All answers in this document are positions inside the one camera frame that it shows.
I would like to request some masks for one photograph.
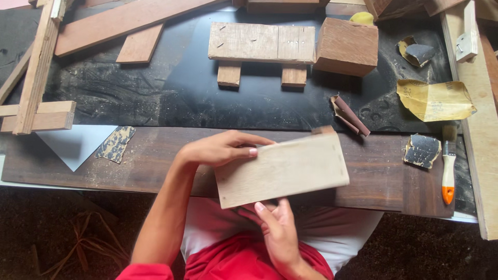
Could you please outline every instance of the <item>nail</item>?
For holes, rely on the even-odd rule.
[[[266,208],[266,206],[264,206],[261,202],[256,202],[254,204],[254,209],[257,211],[257,212],[261,212],[263,211],[263,209]]]
[[[249,150],[249,156],[257,156],[257,149],[252,148]]]

